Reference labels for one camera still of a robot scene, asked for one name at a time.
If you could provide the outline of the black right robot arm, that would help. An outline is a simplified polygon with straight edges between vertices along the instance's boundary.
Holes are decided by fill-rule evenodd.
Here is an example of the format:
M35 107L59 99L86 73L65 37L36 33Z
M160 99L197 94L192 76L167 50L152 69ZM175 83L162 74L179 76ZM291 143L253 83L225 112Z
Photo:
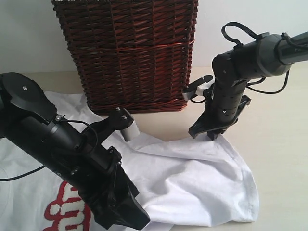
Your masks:
M212 62L213 75L205 75L182 90L186 101L204 97L205 110L189 128L196 138L207 133L215 140L238 121L251 99L244 94L252 79L289 75L292 64L308 59L308 34L289 37L286 33L262 34L246 45L217 55Z

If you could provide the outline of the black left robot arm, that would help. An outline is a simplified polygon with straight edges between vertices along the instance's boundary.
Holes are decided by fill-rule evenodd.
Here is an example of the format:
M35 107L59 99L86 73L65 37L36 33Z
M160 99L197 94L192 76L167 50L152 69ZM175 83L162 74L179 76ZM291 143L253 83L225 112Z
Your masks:
M121 153L102 142L120 131L125 141L137 137L133 116L117 108L82 132L58 114L41 87L19 73L0 76L0 136L74 186L104 228L143 229L150 217L137 202L138 189L125 173Z

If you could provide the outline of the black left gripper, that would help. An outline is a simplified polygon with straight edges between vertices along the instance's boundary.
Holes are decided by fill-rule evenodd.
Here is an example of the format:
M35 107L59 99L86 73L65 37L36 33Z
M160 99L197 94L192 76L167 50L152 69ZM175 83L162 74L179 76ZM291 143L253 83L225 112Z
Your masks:
M120 131L126 142L138 137L133 116L117 107L82 132L70 123L56 122L45 138L48 153L44 166L77 188L95 222L105 229L113 225L143 229L150 217L135 199L139 192L120 165L122 156L114 147L101 145L115 131Z

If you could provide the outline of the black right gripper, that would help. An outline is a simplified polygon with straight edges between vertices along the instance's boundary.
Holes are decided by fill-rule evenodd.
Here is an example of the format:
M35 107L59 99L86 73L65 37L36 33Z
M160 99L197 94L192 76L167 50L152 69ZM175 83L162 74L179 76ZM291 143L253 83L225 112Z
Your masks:
M242 80L232 86L226 86L215 81L212 75L205 75L182 89L185 100L192 100L197 96L204 98L212 96L213 99L206 113L202 113L197 121L188 129L192 138L207 133L211 140L238 121L238 115L243 108L250 104L251 99L244 95L247 81Z

